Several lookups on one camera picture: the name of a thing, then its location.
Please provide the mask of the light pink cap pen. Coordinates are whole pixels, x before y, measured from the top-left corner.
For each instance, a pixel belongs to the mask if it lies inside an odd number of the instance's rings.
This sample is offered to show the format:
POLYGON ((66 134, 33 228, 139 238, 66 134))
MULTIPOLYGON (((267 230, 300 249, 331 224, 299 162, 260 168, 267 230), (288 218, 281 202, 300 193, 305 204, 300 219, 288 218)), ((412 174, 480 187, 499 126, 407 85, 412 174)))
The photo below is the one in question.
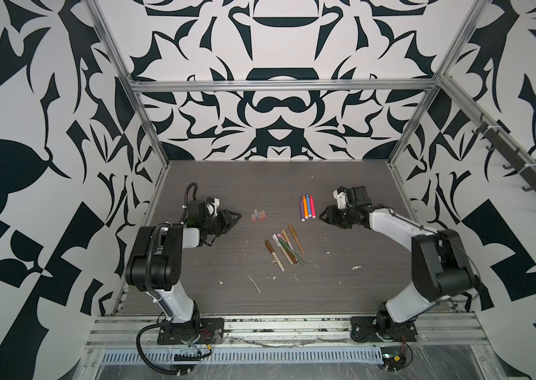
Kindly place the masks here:
POLYGON ((273 240, 277 244, 277 246, 280 248, 280 250, 282 250, 282 253, 284 253, 284 255, 287 257, 288 262, 291 265, 298 264, 296 258, 290 252, 290 248, 287 245, 287 243, 285 242, 285 239, 282 237, 281 234, 274 234, 273 235, 273 240))

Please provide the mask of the green pen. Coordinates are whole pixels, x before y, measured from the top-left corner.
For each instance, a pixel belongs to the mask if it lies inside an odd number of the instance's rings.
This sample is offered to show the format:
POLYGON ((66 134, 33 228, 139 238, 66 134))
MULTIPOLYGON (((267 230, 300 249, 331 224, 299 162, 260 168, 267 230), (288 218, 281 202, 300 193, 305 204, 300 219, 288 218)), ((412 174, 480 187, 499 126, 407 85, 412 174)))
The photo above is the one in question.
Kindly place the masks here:
POLYGON ((291 254, 296 259, 296 261, 298 263, 300 263, 302 265, 305 265, 305 263, 302 260, 302 258, 291 249, 290 245, 283 238, 279 238, 278 240, 279 240, 280 244, 282 245, 282 247, 285 249, 286 252, 291 254))

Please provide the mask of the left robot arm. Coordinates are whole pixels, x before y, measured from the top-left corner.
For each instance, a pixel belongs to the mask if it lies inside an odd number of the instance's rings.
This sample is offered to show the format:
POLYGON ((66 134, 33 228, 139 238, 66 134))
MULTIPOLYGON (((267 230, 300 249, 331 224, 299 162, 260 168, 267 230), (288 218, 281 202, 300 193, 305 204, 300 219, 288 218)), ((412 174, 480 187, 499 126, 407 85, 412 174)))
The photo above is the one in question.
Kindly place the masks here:
POLYGON ((212 246, 242 218, 223 209, 217 198, 198 199, 197 191, 197 183, 187 186, 178 223, 164 222, 138 231, 125 269, 127 284, 149 295, 165 314, 158 327, 169 340, 196 337, 201 329, 198 306, 180 281, 183 251, 212 246))

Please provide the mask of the black wall hook rack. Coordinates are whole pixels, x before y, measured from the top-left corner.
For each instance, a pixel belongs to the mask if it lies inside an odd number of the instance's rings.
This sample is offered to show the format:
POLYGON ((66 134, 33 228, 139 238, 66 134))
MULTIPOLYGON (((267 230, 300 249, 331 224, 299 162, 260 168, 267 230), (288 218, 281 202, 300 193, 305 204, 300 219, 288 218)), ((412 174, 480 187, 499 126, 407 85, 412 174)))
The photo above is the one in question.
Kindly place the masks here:
POLYGON ((536 159, 511 136, 508 129, 481 113, 479 117, 471 117, 476 125, 473 136, 486 140, 487 155, 484 161, 484 174, 488 177, 488 166, 491 158, 496 155, 505 160, 503 170, 519 175, 526 185, 522 187, 526 193, 536 193, 536 159))

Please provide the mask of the purple marker pen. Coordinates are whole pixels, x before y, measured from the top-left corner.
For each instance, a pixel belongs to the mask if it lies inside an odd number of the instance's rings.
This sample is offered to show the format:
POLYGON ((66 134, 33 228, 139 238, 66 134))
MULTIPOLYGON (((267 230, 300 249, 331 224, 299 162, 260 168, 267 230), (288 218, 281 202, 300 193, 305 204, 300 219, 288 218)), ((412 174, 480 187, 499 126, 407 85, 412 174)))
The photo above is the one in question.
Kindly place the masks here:
POLYGON ((303 223, 307 219, 306 209, 304 206, 304 197, 299 198, 299 207, 300 207, 301 222, 303 223))

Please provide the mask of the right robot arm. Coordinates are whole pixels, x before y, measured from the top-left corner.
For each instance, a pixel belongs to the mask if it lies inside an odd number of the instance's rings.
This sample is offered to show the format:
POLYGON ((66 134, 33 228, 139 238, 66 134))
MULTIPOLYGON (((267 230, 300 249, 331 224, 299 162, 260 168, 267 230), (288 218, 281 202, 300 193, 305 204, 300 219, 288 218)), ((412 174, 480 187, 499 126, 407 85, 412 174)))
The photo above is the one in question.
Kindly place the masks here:
POLYGON ((411 254, 410 284, 380 304, 372 321, 353 318, 353 340, 398 340, 411 331, 421 314, 475 287, 471 260, 456 231, 422 226, 383 204, 374 204, 364 186, 339 187, 333 196, 336 204, 320 214, 321 221, 341 229, 363 226, 411 254))

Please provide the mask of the pink highlighter pen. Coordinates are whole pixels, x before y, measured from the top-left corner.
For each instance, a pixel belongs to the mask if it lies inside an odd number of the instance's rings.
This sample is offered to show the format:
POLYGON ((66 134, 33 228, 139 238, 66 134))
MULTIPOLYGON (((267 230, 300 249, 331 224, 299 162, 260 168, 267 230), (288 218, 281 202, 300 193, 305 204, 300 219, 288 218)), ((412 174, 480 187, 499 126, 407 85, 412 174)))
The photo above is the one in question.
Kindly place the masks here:
POLYGON ((312 195, 308 195, 308 205, 309 205, 309 216, 312 219, 316 218, 314 198, 312 195))

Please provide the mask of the aluminium front rail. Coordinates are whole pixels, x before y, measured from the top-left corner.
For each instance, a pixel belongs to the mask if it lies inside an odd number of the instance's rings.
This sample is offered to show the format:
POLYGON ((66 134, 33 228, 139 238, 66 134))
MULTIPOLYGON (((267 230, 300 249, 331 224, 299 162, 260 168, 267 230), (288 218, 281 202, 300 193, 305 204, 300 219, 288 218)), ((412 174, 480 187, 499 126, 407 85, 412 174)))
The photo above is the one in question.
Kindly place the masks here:
MULTIPOLYGON (((351 345, 350 314, 230 315, 224 326, 209 328, 212 342, 241 347, 351 345)), ((156 316, 98 318, 85 349, 133 348, 138 331, 157 321, 156 316)), ((420 345, 487 345, 473 313, 423 314, 408 329, 420 345)))

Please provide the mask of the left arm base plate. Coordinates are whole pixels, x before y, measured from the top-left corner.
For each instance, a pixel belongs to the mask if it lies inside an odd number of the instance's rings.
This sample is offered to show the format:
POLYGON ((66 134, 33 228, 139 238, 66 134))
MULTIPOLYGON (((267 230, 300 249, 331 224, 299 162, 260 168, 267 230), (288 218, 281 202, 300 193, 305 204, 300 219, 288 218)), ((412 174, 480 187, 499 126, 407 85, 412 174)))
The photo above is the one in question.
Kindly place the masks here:
POLYGON ((216 343, 225 329, 223 318, 201 318, 184 323, 163 321, 157 338, 159 345, 178 345, 193 340, 200 344, 216 343))

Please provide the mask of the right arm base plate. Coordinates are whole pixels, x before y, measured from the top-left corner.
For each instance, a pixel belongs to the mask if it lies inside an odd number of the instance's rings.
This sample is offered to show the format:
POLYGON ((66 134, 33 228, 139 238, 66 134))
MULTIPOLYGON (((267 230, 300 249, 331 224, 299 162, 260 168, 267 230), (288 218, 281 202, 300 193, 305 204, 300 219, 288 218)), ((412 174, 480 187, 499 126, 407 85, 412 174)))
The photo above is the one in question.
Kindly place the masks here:
POLYGON ((358 343, 366 342, 415 342, 418 331, 415 324, 406 322, 395 323, 389 317, 352 317, 350 318, 350 338, 358 343))

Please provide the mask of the blue highlighter pen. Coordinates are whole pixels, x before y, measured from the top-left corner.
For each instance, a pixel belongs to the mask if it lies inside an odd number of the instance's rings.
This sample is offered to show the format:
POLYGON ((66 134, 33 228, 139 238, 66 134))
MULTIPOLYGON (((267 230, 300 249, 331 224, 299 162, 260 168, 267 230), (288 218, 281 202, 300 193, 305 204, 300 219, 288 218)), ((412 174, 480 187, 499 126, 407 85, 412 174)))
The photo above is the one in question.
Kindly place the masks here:
POLYGON ((312 219, 313 218, 313 212, 312 212, 312 206, 311 206, 311 199, 309 194, 304 195, 304 201, 305 201, 305 213, 306 213, 306 219, 312 219))

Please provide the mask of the orange highlighter pen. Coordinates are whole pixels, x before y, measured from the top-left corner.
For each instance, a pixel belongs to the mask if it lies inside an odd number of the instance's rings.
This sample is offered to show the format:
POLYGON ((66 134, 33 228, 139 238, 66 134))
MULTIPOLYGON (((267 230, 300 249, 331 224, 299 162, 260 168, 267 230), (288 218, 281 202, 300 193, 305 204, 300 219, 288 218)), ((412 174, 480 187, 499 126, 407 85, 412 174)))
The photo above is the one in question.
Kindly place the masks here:
POLYGON ((312 211, 310 210, 309 198, 306 195, 302 196, 302 204, 304 211, 304 219, 310 220, 312 218, 312 211))

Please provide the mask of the green circuit board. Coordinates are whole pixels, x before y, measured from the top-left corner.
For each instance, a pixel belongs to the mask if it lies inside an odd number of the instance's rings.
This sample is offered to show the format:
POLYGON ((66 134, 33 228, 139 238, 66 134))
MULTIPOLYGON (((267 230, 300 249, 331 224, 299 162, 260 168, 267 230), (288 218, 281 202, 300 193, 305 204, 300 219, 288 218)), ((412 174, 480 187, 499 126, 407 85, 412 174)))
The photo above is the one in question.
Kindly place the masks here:
POLYGON ((388 372, 399 372, 407 368, 413 361, 413 350, 408 348, 406 344, 402 344, 398 348, 386 347, 382 350, 383 364, 380 366, 388 372))

